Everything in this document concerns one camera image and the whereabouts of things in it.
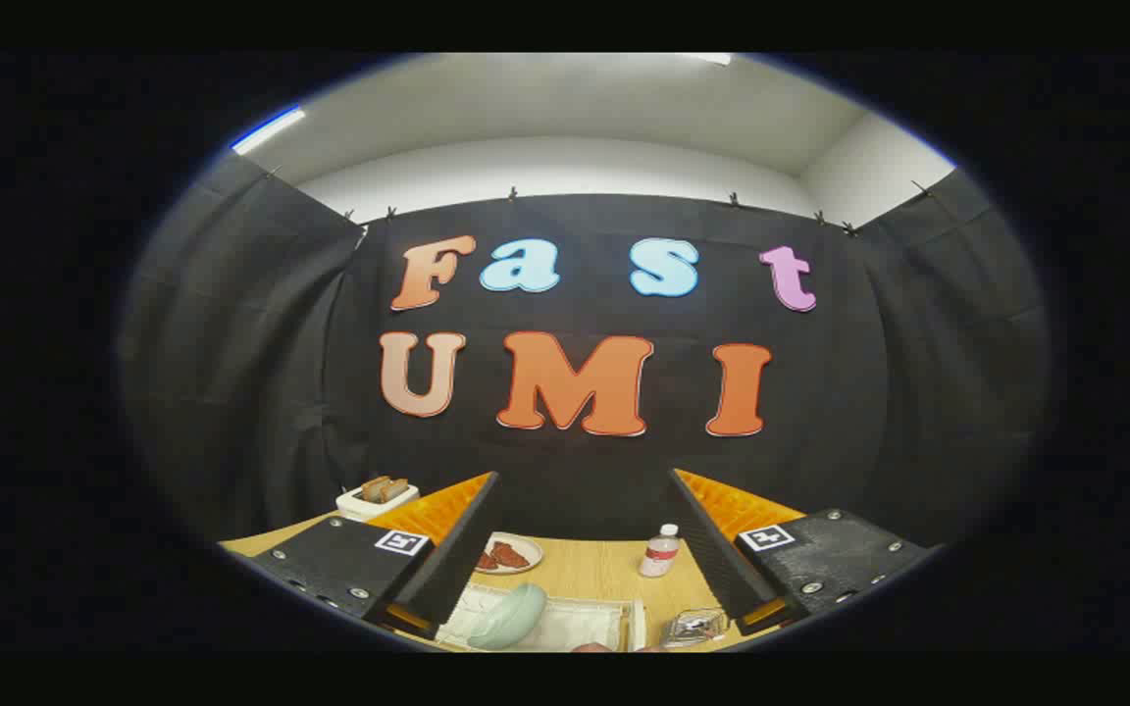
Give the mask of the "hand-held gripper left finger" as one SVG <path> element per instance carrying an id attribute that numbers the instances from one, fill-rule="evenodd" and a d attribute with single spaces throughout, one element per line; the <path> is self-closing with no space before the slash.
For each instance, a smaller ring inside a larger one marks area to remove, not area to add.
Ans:
<path id="1" fill-rule="evenodd" d="M 368 522 L 325 518 L 255 554 L 254 566 L 350 620 L 434 638 L 498 524 L 492 471 Z"/>

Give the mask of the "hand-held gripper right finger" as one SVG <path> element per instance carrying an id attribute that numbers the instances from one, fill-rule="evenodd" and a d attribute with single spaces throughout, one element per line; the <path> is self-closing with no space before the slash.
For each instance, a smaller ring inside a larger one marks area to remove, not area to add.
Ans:
<path id="1" fill-rule="evenodd" d="M 833 612 L 939 550 L 847 509 L 802 513 L 686 470 L 668 487 L 683 540 L 744 635 Z"/>

